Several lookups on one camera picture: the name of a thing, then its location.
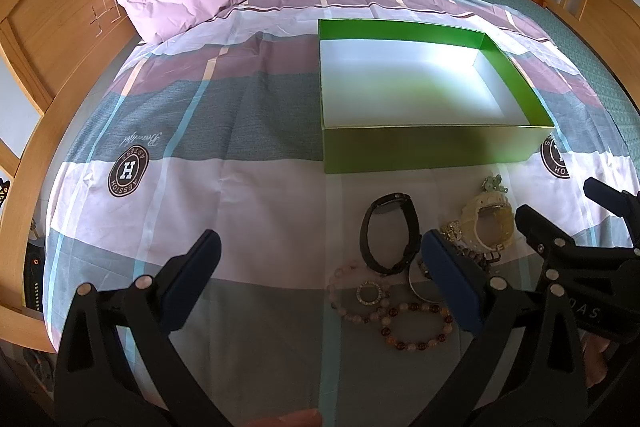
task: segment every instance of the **black circular logo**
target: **black circular logo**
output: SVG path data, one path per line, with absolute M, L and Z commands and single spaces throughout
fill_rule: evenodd
M 142 145 L 129 147 L 109 172 L 109 192 L 116 198 L 132 193 L 149 163 L 149 153 Z
M 569 172 L 564 165 L 564 160 L 560 155 L 558 147 L 554 142 L 554 137 L 549 135 L 545 138 L 540 146 L 540 157 L 542 163 L 545 165 L 546 170 L 551 172 L 556 178 L 568 180 L 570 178 Z

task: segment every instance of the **wooden bed frame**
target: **wooden bed frame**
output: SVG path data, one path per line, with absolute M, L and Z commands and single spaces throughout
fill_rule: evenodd
M 640 7 L 632 0 L 545 0 L 640 103 Z M 0 0 L 0 52 L 40 112 L 21 158 L 0 140 L 12 179 L 0 219 L 0 339 L 53 351 L 42 314 L 23 306 L 31 218 L 42 182 L 71 119 L 92 86 L 136 35 L 115 0 Z

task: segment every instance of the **silver bolt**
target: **silver bolt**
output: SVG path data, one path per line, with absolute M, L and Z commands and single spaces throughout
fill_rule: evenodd
M 562 288 L 562 286 L 559 284 L 552 284 L 551 293 L 553 293 L 553 295 L 555 295 L 556 297 L 562 297 L 564 295 L 564 288 Z
M 545 276 L 547 279 L 549 279 L 550 281 L 557 281 L 558 278 L 560 277 L 560 274 L 558 273 L 558 270 L 554 270 L 553 268 L 549 268 L 546 272 L 545 272 Z
M 151 277 L 150 275 L 141 275 L 136 279 L 136 282 L 134 284 L 139 290 L 146 290 L 147 288 L 149 288 L 149 286 L 152 285 L 153 281 L 153 277 Z
M 78 289 L 76 290 L 78 295 L 81 297 L 84 297 L 90 291 L 91 291 L 91 285 L 88 282 L 83 282 L 81 285 L 78 286 Z
M 502 291 L 507 288 L 507 281 L 502 277 L 491 277 L 491 279 L 489 279 L 489 286 L 494 290 Z

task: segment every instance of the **green box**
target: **green box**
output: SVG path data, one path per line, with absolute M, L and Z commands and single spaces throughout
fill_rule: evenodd
M 318 35 L 327 173 L 518 162 L 554 128 L 483 32 L 332 19 Z

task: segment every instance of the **black watch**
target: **black watch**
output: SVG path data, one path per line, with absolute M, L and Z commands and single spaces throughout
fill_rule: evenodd
M 391 268 L 386 268 L 373 258 L 369 250 L 369 220 L 371 219 L 371 214 L 374 212 L 376 214 L 383 214 L 395 210 L 398 207 L 402 210 L 407 228 L 409 229 L 409 242 L 406 244 L 406 247 L 404 247 L 402 259 Z M 418 215 L 415 213 L 414 202 L 409 195 L 394 192 L 393 194 L 382 196 L 371 203 L 360 227 L 360 253 L 370 269 L 382 275 L 395 275 L 396 273 L 402 272 L 409 266 L 411 261 L 414 260 L 415 254 L 420 250 L 420 240 Z

